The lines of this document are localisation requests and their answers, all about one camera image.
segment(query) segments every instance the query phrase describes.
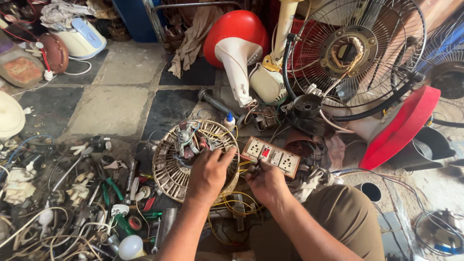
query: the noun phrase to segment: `power socket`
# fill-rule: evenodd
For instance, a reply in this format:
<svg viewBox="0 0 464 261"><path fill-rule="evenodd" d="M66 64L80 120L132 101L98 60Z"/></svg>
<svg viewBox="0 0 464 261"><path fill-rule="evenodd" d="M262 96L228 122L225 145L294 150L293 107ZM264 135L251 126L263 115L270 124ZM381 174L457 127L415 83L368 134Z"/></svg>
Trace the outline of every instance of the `power socket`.
<svg viewBox="0 0 464 261"><path fill-rule="evenodd" d="M294 168L298 167L298 159L289 153L284 153L280 160L279 168L285 173L290 173Z"/></svg>
<svg viewBox="0 0 464 261"><path fill-rule="evenodd" d="M263 149L263 147L264 143L260 142L260 140L254 139L251 141L250 145L248 146L248 149L245 150L243 154L245 156L258 158L261 154L261 150Z"/></svg>
<svg viewBox="0 0 464 261"><path fill-rule="evenodd" d="M262 141L256 137L250 137L245 149L242 152L243 156L251 159L257 159L263 156L263 159L274 166L277 166L285 175L294 178L300 157L286 150Z"/></svg>

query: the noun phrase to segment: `led bulb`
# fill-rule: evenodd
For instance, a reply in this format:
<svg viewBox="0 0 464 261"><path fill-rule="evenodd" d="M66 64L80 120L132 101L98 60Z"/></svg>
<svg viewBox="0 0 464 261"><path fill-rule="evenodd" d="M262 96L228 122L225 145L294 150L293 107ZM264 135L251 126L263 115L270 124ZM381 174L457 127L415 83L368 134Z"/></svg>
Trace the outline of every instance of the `led bulb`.
<svg viewBox="0 0 464 261"><path fill-rule="evenodd" d="M143 250L143 241L139 236L130 235L121 241L119 257L122 260L131 260L144 255L147 255L147 253Z"/></svg>

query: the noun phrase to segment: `glue bottle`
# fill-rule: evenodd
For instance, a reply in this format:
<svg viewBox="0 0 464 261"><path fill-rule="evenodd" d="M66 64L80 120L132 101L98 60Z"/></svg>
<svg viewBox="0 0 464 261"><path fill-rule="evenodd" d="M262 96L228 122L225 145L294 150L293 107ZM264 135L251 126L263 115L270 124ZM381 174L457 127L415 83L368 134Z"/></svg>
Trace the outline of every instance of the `glue bottle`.
<svg viewBox="0 0 464 261"><path fill-rule="evenodd" d="M229 111L229 114L227 114L227 116L224 118L224 127L227 130L230 130L234 126L235 126L235 118L232 116L232 112Z"/></svg>

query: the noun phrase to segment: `brown trousers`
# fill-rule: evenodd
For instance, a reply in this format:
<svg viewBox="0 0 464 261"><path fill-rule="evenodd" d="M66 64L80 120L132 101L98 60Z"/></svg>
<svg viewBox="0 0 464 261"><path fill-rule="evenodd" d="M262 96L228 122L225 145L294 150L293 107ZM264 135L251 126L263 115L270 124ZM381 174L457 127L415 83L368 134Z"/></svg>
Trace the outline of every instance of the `brown trousers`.
<svg viewBox="0 0 464 261"><path fill-rule="evenodd" d="M333 185L311 194L303 206L333 237L364 260L385 260L377 211L361 191L346 185ZM290 239L274 220L253 227L250 243L257 261L301 260ZM155 260L155 256L137 260ZM213 253L197 253L195 257L195 261L226 260L231 258Z"/></svg>

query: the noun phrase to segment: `metal fan grille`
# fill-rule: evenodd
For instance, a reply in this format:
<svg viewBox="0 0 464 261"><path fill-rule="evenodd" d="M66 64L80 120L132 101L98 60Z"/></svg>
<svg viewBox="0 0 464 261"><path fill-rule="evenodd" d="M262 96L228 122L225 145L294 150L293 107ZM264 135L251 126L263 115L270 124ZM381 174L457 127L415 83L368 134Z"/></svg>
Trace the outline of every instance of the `metal fan grille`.
<svg viewBox="0 0 464 261"><path fill-rule="evenodd" d="M204 131L203 134L216 142L216 149L222 149L235 146L238 148L235 137L229 132L222 137L216 137L211 133L221 136L228 130L216 123L209 120L196 120L201 123L199 131ZM176 151L174 142L177 140L176 127L172 128L158 144L155 155L153 156L153 178L160 190L170 198L184 202L187 193L187 186L190 177L190 169L182 166L180 162L174 157ZM227 169L226 182L221 192L232 192L238 180L238 164L240 158L235 156L232 163Z"/></svg>
<svg viewBox="0 0 464 261"><path fill-rule="evenodd" d="M289 72L303 92L320 94L341 77L343 70L324 66L331 59L324 55L331 48L328 39L339 31L347 38L361 32L359 39L369 52L356 73L347 74L326 96L324 104L332 107L362 106L391 95L398 86L392 88L391 74L400 81L406 77L420 58L425 39L423 16L412 0L333 0L304 23L292 47ZM406 46L406 39L413 44Z"/></svg>
<svg viewBox="0 0 464 261"><path fill-rule="evenodd" d="M433 29L429 33L424 54L417 64L417 71L426 75L423 84L431 84L431 78L435 72L443 72L448 69L464 72L464 20ZM464 108L464 98L441 97L440 102Z"/></svg>

